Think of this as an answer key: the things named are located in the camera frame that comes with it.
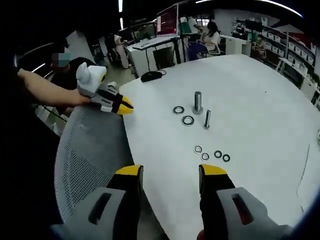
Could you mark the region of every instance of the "bolt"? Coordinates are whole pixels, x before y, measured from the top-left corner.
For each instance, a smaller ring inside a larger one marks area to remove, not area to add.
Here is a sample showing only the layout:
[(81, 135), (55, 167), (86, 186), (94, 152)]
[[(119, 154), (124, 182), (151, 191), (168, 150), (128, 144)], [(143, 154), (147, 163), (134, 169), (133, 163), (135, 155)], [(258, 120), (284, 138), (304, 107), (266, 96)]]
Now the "bolt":
[(203, 126), (204, 129), (210, 128), (210, 125), (209, 125), (210, 115), (211, 115), (211, 111), (208, 109), (208, 110), (206, 111), (205, 123), (204, 123), (204, 126)]
[(202, 99), (202, 94), (200, 91), (196, 91), (194, 93), (194, 106), (192, 108), (192, 112), (195, 115), (200, 115), (203, 113), (204, 109), (201, 106), (201, 99)]

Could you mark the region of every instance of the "computer monitor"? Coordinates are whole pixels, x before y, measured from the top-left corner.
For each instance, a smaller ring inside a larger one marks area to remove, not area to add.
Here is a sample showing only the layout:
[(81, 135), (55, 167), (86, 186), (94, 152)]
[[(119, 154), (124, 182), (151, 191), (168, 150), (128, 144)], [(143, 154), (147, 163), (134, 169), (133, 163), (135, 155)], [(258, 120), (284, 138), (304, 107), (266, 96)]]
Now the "computer monitor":
[(172, 5), (156, 15), (156, 36), (178, 35), (178, 5)]

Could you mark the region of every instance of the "black rubber washer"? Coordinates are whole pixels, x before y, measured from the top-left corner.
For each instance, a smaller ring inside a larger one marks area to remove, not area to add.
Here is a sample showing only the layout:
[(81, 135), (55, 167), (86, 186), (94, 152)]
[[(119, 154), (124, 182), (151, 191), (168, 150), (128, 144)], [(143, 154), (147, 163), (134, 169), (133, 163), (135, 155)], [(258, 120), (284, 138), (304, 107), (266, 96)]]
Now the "black rubber washer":
[(228, 154), (225, 154), (222, 156), (222, 160), (225, 162), (229, 162), (230, 161), (230, 156)]
[(219, 159), (219, 158), (221, 158), (222, 157), (222, 152), (221, 151), (219, 151), (219, 150), (217, 150), (217, 151), (215, 151), (214, 152), (214, 154), (213, 154), (217, 159)]

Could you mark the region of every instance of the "washer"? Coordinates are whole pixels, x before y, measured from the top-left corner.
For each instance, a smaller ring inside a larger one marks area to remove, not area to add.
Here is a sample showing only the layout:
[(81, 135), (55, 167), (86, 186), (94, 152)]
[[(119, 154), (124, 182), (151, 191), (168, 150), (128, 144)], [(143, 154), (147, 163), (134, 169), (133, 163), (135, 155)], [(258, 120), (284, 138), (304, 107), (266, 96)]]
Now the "washer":
[(210, 157), (209, 157), (209, 154), (208, 154), (208, 153), (205, 153), (205, 152), (204, 152), (204, 153), (201, 154), (201, 160), (202, 160), (202, 161), (206, 162), (206, 161), (209, 160), (209, 158), (210, 158)]
[(222, 152), (221, 151), (219, 151), (219, 150), (217, 150), (217, 151), (215, 151), (214, 152), (214, 154), (213, 154), (217, 159), (219, 159), (219, 158), (221, 158), (222, 157)]
[(183, 106), (175, 106), (172, 111), (175, 115), (180, 115), (185, 112), (185, 108)]
[(193, 151), (196, 153), (196, 154), (200, 154), (202, 152), (202, 147), (201, 146), (195, 146)]
[(230, 156), (228, 154), (225, 154), (222, 156), (222, 160), (225, 162), (229, 162), (230, 161)]
[(181, 122), (185, 126), (191, 126), (192, 124), (195, 123), (195, 119), (192, 116), (187, 115), (182, 118)]

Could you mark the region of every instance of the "computer mouse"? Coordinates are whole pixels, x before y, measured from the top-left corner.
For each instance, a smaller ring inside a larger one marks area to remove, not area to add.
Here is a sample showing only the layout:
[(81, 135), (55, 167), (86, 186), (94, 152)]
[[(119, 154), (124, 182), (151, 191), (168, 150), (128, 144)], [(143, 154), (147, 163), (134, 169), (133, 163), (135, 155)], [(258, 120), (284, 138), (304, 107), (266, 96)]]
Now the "computer mouse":
[(148, 71), (141, 76), (141, 82), (149, 82), (155, 79), (160, 79), (163, 74), (159, 71)]

